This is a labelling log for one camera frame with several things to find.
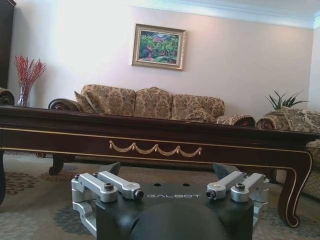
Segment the framed painting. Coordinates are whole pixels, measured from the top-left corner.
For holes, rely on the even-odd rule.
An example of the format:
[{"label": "framed painting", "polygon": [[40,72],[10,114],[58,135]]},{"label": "framed painting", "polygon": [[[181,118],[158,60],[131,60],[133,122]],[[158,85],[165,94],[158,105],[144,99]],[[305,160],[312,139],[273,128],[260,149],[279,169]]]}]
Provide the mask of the framed painting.
[{"label": "framed painting", "polygon": [[187,31],[136,24],[132,65],[182,71]]}]

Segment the picture frame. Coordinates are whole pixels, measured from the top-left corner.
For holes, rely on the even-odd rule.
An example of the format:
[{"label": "picture frame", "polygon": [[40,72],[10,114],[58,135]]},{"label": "picture frame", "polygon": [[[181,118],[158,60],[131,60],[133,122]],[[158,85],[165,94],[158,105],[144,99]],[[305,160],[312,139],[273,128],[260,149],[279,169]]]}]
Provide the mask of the picture frame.
[{"label": "picture frame", "polygon": [[135,25],[132,65],[183,71],[187,31]]}]

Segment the vase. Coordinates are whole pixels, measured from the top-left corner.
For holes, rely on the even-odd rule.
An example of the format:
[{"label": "vase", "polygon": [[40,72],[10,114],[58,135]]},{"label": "vase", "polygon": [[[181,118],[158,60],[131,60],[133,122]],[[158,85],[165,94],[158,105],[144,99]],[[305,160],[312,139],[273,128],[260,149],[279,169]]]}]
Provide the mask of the vase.
[{"label": "vase", "polygon": [[20,95],[18,102],[16,103],[18,107],[28,108],[30,107],[29,95],[32,88],[32,85],[20,82]]}]

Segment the sofa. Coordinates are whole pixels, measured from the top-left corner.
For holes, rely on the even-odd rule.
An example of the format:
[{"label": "sofa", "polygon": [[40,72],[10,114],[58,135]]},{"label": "sofa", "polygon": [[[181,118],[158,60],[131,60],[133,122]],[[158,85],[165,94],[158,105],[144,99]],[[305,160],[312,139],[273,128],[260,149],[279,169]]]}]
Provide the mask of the sofa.
[{"label": "sofa", "polygon": [[74,92],[76,101],[57,98],[49,109],[79,111],[107,115],[153,118],[255,127],[255,119],[247,114],[225,116],[222,99],[210,96],[172,94],[158,87],[134,91],[132,89],[84,85],[81,92]]},{"label": "sofa", "polygon": [[0,87],[0,105],[15,105],[14,95],[6,88]]},{"label": "sofa", "polygon": [[[265,129],[320,133],[320,112],[282,107],[280,110],[267,113],[256,125]],[[309,142],[307,149],[313,156],[313,164],[302,192],[320,199],[320,140]],[[284,183],[286,173],[285,170],[277,170],[277,182]]]}]

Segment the floor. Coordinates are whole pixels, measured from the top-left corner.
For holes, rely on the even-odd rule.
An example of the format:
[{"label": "floor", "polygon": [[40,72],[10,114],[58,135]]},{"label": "floor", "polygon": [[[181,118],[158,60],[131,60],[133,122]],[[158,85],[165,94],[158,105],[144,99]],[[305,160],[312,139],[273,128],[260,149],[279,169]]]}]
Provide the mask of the floor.
[{"label": "floor", "polygon": [[[66,163],[61,174],[49,176],[50,157],[11,153],[4,156],[6,197],[0,207],[1,240],[93,240],[72,210],[71,184],[75,174],[96,172],[101,165]],[[214,172],[123,166],[119,175],[139,183],[210,183]],[[298,228],[286,227],[277,214],[280,185],[270,185],[269,208],[254,231],[254,240],[320,240],[320,203],[302,196]]]}]

